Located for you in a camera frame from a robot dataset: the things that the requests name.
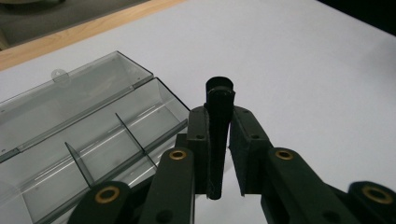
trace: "clear plastic box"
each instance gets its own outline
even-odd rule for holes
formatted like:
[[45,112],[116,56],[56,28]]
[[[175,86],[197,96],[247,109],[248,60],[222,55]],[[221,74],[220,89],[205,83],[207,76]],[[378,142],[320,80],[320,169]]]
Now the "clear plastic box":
[[153,175],[187,127],[189,109],[119,52],[52,77],[0,104],[0,223],[65,222],[90,186]]

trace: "white table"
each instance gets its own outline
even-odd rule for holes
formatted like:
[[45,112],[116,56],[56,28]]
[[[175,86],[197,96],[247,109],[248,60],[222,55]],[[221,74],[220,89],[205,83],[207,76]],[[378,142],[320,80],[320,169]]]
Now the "white table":
[[[396,190],[396,37],[312,0],[189,0],[0,73],[0,101],[114,50],[160,77],[190,108],[229,77],[273,144],[298,151],[327,183]],[[223,198],[196,223],[265,223],[241,198],[227,155]]]

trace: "screw hole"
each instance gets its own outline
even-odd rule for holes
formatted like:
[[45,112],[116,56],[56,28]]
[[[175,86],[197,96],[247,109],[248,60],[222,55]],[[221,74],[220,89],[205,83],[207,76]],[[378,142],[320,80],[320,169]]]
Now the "screw hole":
[[278,150],[276,156],[284,161],[289,161],[293,159],[293,154],[287,150]]
[[170,210],[162,210],[157,214],[157,222],[168,223],[172,220],[173,213]]
[[95,195],[97,203],[111,203],[116,200],[120,195],[120,189],[114,186],[105,187]]
[[328,222],[331,222],[331,223],[340,223],[340,221],[341,221],[340,216],[333,211],[325,211],[325,212],[323,212],[322,215],[323,215],[324,219],[326,219]]
[[187,157],[187,154],[186,154],[185,151],[182,151],[182,150],[174,150],[174,151],[172,151],[172,152],[169,154],[169,157],[170,157],[172,160],[179,161],[179,160],[183,160],[184,158],[186,158],[186,157]]
[[364,186],[362,191],[367,198],[371,199],[376,203],[382,203],[382,204],[393,203],[392,196],[380,188],[376,188],[372,186]]

